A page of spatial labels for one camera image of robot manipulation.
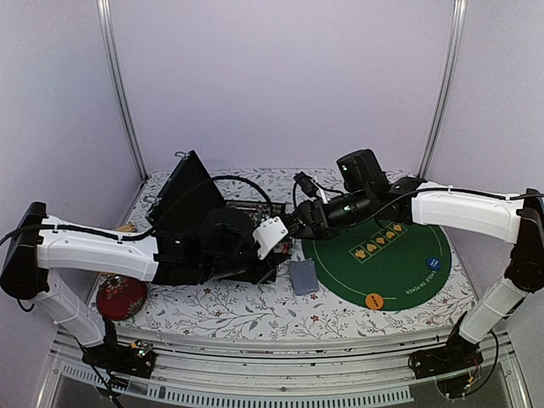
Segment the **blue small blind button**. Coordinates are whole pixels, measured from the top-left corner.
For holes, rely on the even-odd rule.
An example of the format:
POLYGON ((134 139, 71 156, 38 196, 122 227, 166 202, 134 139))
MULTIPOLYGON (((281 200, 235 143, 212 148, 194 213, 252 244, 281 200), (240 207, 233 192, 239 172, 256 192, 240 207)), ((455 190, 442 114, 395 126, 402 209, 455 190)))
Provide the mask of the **blue small blind button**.
POLYGON ((442 263, 439 258, 428 258, 426 260, 426 265, 432 271, 438 271, 442 268, 442 263))

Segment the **orange big blind button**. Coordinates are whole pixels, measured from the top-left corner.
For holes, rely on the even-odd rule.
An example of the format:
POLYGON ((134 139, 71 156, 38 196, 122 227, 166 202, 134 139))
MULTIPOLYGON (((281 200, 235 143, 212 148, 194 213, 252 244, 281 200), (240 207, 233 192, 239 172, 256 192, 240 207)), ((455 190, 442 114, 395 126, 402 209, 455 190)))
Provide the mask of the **orange big blind button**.
POLYGON ((377 293, 370 293, 365 297, 365 305, 368 309, 381 310, 384 303, 384 298, 377 293))

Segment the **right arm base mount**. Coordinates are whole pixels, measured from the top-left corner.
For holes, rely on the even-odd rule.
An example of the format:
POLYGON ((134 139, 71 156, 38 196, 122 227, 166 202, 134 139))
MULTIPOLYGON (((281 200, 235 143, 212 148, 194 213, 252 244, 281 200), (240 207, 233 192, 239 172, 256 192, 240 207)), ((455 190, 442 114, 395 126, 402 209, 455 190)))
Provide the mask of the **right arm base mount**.
POLYGON ((483 361, 478 344, 452 335, 443 346, 411 353, 408 366, 416 379, 447 375, 435 385, 443 396, 454 400, 468 394, 483 361))

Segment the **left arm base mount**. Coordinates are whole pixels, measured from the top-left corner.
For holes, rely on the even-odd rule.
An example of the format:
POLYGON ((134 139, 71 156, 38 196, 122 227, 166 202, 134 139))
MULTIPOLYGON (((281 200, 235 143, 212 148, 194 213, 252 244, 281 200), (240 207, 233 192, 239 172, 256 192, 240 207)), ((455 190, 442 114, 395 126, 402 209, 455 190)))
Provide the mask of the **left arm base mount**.
POLYGON ((117 341, 82 348, 82 361, 96 368, 132 377, 150 379, 156 363, 152 343, 136 340, 129 345, 117 341))

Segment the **black poker chip case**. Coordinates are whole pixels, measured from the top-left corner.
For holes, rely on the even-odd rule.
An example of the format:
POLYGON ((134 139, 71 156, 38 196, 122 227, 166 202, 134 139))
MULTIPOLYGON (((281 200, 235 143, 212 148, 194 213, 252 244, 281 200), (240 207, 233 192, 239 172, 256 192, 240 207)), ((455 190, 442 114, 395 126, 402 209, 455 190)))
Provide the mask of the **black poker chip case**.
MULTIPOLYGON (((153 237, 158 230, 189 232, 196 230, 211 210, 225 207, 237 208, 249 215, 254 223, 253 230, 265 219, 280 216, 286 210, 283 203, 225 199, 192 150, 174 168, 146 219, 153 228, 153 237)), ((285 238, 269 255, 279 255, 282 264, 292 255, 293 249, 293 241, 285 238)))

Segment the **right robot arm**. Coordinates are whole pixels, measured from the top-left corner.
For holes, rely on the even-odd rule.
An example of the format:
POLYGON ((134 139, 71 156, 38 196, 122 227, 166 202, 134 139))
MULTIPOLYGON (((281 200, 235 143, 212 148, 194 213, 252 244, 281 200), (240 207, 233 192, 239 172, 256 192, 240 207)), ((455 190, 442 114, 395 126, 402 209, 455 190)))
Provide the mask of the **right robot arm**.
POLYGON ((306 173, 294 177, 294 190, 307 201, 295 214, 307 239, 328 239, 370 219, 402 224, 438 225, 488 235, 513 249, 503 277, 489 287, 457 323, 439 363, 456 371, 471 359, 479 343, 531 293, 543 288, 543 195, 528 189, 501 195, 402 177, 390 182, 372 150, 357 150, 337 160, 344 193, 326 201, 317 182, 306 173))

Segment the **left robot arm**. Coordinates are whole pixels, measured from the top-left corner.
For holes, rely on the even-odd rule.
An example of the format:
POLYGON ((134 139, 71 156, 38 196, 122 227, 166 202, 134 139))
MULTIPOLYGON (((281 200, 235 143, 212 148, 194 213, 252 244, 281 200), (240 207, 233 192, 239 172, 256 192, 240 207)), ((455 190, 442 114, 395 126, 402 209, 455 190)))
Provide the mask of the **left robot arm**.
POLYGON ((156 285, 199 285, 247 274, 260 282, 273 271, 273 248, 288 235, 278 217, 259 226, 241 210, 210 211, 194 232, 148 229, 142 234, 93 229, 50 216, 33 202, 9 243, 1 288, 12 298, 34 300, 109 369, 126 362, 125 348, 107 323, 60 279, 58 269, 122 275, 156 285))

